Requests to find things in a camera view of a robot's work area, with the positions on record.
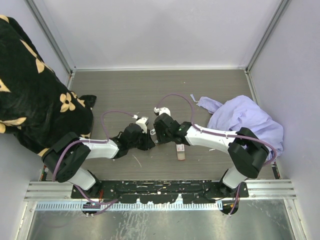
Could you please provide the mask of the pink stapler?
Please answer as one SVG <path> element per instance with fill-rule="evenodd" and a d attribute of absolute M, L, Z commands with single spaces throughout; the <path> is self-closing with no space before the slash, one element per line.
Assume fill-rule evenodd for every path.
<path fill-rule="evenodd" d="M 150 130 L 150 134 L 151 134 L 152 136 L 155 135 L 155 134 L 156 134 L 156 130 L 155 130 L 155 129 Z"/>

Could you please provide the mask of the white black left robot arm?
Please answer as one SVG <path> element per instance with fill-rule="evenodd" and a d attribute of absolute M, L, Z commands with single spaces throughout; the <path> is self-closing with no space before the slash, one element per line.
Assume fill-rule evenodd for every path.
<path fill-rule="evenodd" d="M 72 183 L 80 187 L 88 198 L 95 198 L 102 188 L 101 182 L 93 173 L 82 168 L 85 160 L 115 160 L 131 149 L 148 151 L 155 146 L 149 129 L 144 130 L 138 124 L 131 123 L 108 140 L 76 137 L 74 132 L 70 132 L 47 150 L 41 160 L 51 171 L 53 180 Z"/>

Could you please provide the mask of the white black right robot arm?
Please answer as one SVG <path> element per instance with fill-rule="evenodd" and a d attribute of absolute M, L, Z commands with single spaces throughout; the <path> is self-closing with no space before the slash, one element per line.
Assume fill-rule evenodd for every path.
<path fill-rule="evenodd" d="M 246 179 L 257 178 L 269 155 L 266 144 L 245 127 L 239 131 L 213 130 L 187 121 L 178 123 L 166 113 L 160 114 L 153 126 L 159 144 L 174 142 L 228 154 L 233 167 L 226 170 L 218 185 L 225 197 L 231 197 Z"/>

